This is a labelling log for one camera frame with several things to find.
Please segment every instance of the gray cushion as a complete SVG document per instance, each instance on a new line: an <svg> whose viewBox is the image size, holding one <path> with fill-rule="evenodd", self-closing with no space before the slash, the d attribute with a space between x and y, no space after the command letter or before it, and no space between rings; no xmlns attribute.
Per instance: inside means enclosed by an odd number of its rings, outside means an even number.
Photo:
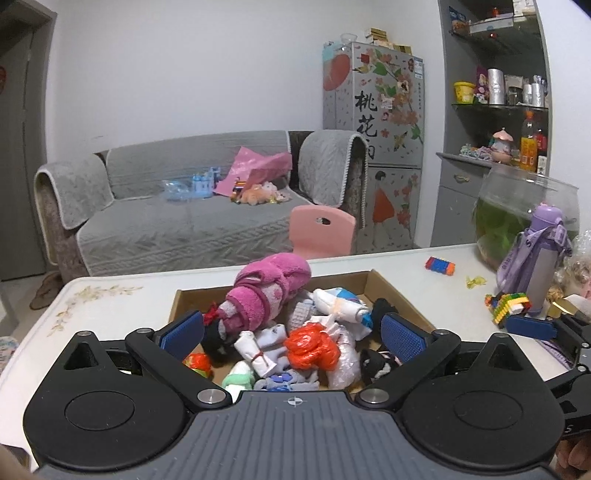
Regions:
<svg viewBox="0 0 591 480"><path fill-rule="evenodd" d="M227 197L167 202L156 196L116 200L78 231L90 275L247 264L291 251L291 210L308 201L288 192L282 204L237 205Z"/></svg>

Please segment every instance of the purple water bottle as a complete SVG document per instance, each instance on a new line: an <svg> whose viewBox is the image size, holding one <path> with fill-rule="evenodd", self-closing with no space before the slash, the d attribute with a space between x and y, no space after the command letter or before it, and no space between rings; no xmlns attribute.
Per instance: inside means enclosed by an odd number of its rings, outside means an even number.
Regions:
<svg viewBox="0 0 591 480"><path fill-rule="evenodd" d="M531 225L517 235L496 272L496 283L504 293L525 293L531 302L529 313L538 315L554 272L565 255L571 255L571 245L562 211L539 205L532 214Z"/></svg>

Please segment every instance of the pink towel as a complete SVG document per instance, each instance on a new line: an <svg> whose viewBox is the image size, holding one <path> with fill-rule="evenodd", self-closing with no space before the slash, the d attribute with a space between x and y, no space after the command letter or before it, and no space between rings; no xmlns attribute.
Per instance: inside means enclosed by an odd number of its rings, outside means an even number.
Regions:
<svg viewBox="0 0 591 480"><path fill-rule="evenodd" d="M218 308L226 333L255 331L274 319L311 277L302 257L282 253L244 267Z"/></svg>

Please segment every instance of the plastic bottle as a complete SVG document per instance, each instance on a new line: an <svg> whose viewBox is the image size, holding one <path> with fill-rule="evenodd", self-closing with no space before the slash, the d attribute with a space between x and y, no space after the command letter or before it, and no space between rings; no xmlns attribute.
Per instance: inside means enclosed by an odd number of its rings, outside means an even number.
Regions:
<svg viewBox="0 0 591 480"><path fill-rule="evenodd" d="M528 111L521 129L521 163L519 166L522 170L537 170L538 142L535 139L536 133L534 113Z"/></svg>
<svg viewBox="0 0 591 480"><path fill-rule="evenodd" d="M552 285L559 260L570 250L570 240L559 208L539 205L531 225L521 232L496 273L504 293L525 293L530 300L529 314L538 315Z"/></svg>

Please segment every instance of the red sticker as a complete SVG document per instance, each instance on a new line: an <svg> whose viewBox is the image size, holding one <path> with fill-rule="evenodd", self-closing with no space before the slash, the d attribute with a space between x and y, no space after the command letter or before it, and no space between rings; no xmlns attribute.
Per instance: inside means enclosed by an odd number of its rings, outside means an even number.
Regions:
<svg viewBox="0 0 591 480"><path fill-rule="evenodd" d="M0 93L4 91L4 86L6 85L6 69L4 67L0 67Z"/></svg>

